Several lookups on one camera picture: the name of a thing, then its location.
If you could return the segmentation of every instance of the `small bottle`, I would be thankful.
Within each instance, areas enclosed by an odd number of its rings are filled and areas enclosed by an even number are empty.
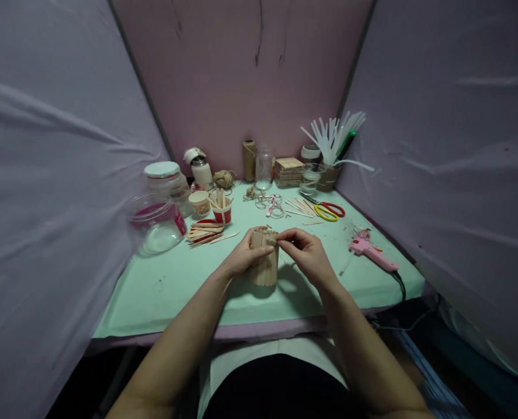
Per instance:
[[[191,171],[193,172],[197,186],[204,190],[211,190],[214,184],[212,182],[211,167],[205,160],[206,157],[207,155],[197,147],[190,148],[183,155],[185,163],[191,165]]]

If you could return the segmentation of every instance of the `pink glue gun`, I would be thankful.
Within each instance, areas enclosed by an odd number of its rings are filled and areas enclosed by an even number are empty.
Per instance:
[[[372,246],[372,244],[368,240],[369,238],[369,230],[362,230],[352,241],[352,244],[349,248],[350,251],[356,253],[357,255],[365,254],[368,258],[372,259],[375,263],[377,263],[387,272],[398,271],[399,266],[396,263],[391,262],[386,257],[382,256],[381,253],[379,253],[377,249],[374,246]],[[346,268],[348,268],[348,265],[350,265],[352,258],[353,255],[351,255],[349,259],[346,261],[345,265],[340,270],[340,276],[342,276]]]
[[[379,253],[368,240],[362,239],[360,236],[356,236],[356,238],[352,241],[350,250],[357,255],[365,254],[368,258],[372,259],[387,272],[399,270],[399,266],[396,263],[391,262],[389,259],[382,256],[381,253]]]

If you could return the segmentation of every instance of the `red paper cup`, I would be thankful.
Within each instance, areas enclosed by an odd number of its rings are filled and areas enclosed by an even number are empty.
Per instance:
[[[212,207],[212,212],[214,213],[214,218],[217,220],[217,222],[228,224],[230,221],[232,221],[232,201],[230,201],[226,208],[216,209],[215,207]]]

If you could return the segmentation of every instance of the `scissors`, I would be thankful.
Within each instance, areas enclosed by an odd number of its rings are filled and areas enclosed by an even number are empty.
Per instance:
[[[337,221],[346,215],[345,210],[336,204],[315,201],[315,199],[310,198],[302,192],[300,192],[300,195],[311,202],[315,207],[315,212],[326,221]]]

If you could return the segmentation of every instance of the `plastic jar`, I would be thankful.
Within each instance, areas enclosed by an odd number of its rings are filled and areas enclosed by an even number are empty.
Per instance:
[[[304,145],[301,148],[301,161],[304,163],[320,163],[321,150],[315,144]]]
[[[144,168],[148,188],[151,191],[165,193],[179,207],[182,215],[188,217],[193,213],[189,202],[189,186],[187,178],[179,170],[176,162],[152,163]]]
[[[135,232],[136,244],[143,254],[170,250],[183,240],[187,225],[177,205],[161,191],[150,192],[131,200],[129,223]]]

